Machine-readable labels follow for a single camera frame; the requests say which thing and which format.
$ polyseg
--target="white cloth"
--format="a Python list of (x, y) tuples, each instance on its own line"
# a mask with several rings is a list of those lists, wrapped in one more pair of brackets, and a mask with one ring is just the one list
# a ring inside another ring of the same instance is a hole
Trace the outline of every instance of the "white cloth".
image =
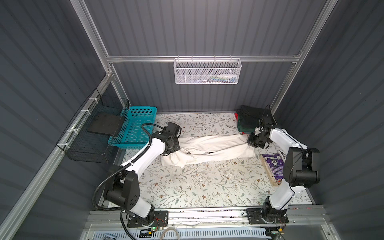
[(241, 134), (180, 137), (180, 150), (161, 156), (161, 164), (184, 167), (186, 164), (254, 157), (255, 151), (248, 146), (247, 138)]

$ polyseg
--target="purple book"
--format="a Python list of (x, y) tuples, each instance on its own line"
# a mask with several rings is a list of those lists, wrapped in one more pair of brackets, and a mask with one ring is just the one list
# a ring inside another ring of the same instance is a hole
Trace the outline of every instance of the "purple book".
[(262, 154), (278, 184), (283, 180), (284, 162), (279, 154)]

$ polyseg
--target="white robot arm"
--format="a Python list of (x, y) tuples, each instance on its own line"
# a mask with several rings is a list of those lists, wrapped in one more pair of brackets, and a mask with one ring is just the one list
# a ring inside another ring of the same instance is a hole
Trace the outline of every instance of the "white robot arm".
[[(110, 168), (110, 176), (105, 181), (104, 199), (120, 206), (119, 210), (137, 215), (140, 223), (148, 225), (154, 219), (154, 206), (140, 197), (140, 176), (159, 155), (180, 150), (177, 134), (181, 132), (181, 128), (172, 122), (169, 122), (167, 127), (154, 124), (162, 130), (151, 135), (144, 129), (144, 125), (142, 129), (148, 134), (149, 142), (130, 160), (121, 166), (113, 165)], [(97, 210), (109, 211), (98, 206), (94, 199), (92, 203)]]
[(252, 133), (249, 136), (249, 145), (265, 148), (266, 144), (268, 147), (270, 142), (275, 142), (287, 155), (284, 179), (276, 192), (265, 199), (259, 212), (265, 222), (275, 222), (277, 214), (286, 218), (285, 212), (293, 198), (319, 182), (319, 151), (300, 143), (286, 130), (273, 125), (271, 119), (263, 119), (259, 131), (257, 135)]
[[(150, 141), (130, 160), (110, 169), (111, 175), (104, 181), (104, 199), (120, 206), (119, 210), (137, 215), (143, 225), (148, 225), (154, 219), (154, 206), (140, 197), (138, 179), (159, 155), (180, 150), (176, 135), (181, 129), (172, 122), (152, 135), (143, 127), (142, 129), (148, 134)], [(248, 144), (254, 147), (264, 148), (267, 142), (275, 142), (287, 155), (283, 170), (284, 179), (277, 191), (267, 197), (262, 211), (259, 212), (264, 221), (274, 222), (276, 214), (285, 214), (292, 198), (319, 181), (319, 151), (298, 142), (286, 130), (272, 124), (262, 124), (260, 133), (251, 134), (248, 138)], [(98, 206), (94, 199), (92, 203), (97, 210), (109, 211)]]

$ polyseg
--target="teal plastic basket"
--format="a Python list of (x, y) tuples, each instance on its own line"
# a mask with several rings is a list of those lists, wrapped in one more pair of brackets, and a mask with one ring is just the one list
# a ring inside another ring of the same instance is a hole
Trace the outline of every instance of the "teal plastic basket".
[[(110, 137), (108, 144), (123, 149), (140, 149), (148, 141), (148, 135), (141, 129), (143, 123), (155, 123), (157, 108), (155, 107), (129, 107), (123, 109), (120, 116), (125, 121), (117, 136)], [(153, 126), (144, 126), (152, 134)]]

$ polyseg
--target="floral tablecloth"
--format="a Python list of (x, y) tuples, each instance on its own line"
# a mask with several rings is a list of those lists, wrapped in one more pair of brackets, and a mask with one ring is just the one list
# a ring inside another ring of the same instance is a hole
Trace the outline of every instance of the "floral tablecloth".
[[(174, 122), (182, 128), (182, 137), (238, 133), (233, 113), (156, 116), (156, 124), (166, 126), (168, 122)], [(206, 162), (186, 165), (184, 168), (163, 167), (158, 157), (139, 180), (141, 197), (158, 209), (262, 205), (277, 187), (271, 186), (259, 155), (277, 153), (278, 149), (272, 143), (267, 149), (255, 149), (254, 158)], [(137, 151), (127, 149), (124, 161), (128, 161)], [(292, 204), (312, 202), (304, 192)]]

